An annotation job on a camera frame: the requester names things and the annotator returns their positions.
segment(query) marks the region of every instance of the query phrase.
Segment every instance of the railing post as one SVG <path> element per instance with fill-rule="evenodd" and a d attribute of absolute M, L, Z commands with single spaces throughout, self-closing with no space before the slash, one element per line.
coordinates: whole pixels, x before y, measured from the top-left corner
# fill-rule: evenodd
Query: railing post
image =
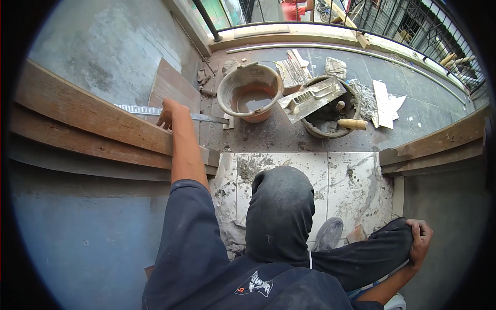
<path fill-rule="evenodd" d="M 222 40 L 222 37 L 219 35 L 219 32 L 217 32 L 217 29 L 215 29 L 214 23 L 210 19 L 210 16 L 208 16 L 207 11 L 203 7 L 203 4 L 201 3 L 200 0 L 193 0 L 194 5 L 196 5 L 196 8 L 198 9 L 198 12 L 200 12 L 201 17 L 203 17 L 203 20 L 208 26 L 208 29 L 210 29 L 210 32 L 214 36 L 214 42 L 219 42 Z"/>

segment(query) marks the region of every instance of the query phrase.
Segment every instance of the railing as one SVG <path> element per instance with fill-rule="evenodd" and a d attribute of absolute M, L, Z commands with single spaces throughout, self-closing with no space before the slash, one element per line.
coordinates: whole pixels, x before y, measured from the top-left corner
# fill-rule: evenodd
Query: railing
<path fill-rule="evenodd" d="M 224 9 L 224 0 L 218 0 Z M 201 12 L 200 0 L 193 0 Z M 219 31 L 254 24 L 305 23 L 329 25 L 358 30 L 362 34 L 376 35 L 406 47 L 442 65 L 447 75 L 453 74 L 471 92 L 485 81 L 481 67 L 468 42 L 450 18 L 446 7 L 431 0 L 314 0 L 313 12 L 298 21 L 281 20 L 280 12 L 273 10 L 273 0 L 240 0 L 240 10 L 247 24 L 215 29 L 206 11 L 202 17 L 215 41 L 221 39 Z M 305 3 L 296 3 L 298 7 Z"/>

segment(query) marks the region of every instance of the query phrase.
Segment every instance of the worker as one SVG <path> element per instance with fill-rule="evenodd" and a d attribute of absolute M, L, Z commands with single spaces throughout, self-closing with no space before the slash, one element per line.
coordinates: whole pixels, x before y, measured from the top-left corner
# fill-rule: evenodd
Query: worker
<path fill-rule="evenodd" d="M 172 184 L 143 309 L 383 309 L 419 270 L 433 234 L 420 220 L 399 218 L 366 241 L 334 248 L 343 223 L 331 218 L 308 251 L 313 188 L 288 166 L 254 178 L 246 249 L 229 261 L 189 109 L 164 99 L 157 125 L 172 125 Z M 408 259 L 356 300 L 347 296 Z"/>
<path fill-rule="evenodd" d="M 313 0 L 282 0 L 281 3 L 284 20 L 301 20 L 306 12 L 313 10 Z"/>

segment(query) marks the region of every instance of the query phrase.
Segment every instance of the gray shoe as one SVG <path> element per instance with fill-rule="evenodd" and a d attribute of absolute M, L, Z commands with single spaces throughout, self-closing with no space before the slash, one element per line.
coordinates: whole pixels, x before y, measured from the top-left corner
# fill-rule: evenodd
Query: gray shoe
<path fill-rule="evenodd" d="M 342 233 L 343 220 L 339 217 L 331 217 L 318 230 L 312 251 L 322 252 L 335 248 Z"/>

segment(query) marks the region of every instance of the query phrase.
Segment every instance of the wood stick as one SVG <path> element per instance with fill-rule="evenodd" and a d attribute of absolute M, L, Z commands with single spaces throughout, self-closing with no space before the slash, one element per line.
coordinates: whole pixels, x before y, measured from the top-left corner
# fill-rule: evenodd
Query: wood stick
<path fill-rule="evenodd" d="M 364 120 L 340 119 L 338 125 L 349 129 L 367 130 L 369 122 Z"/>

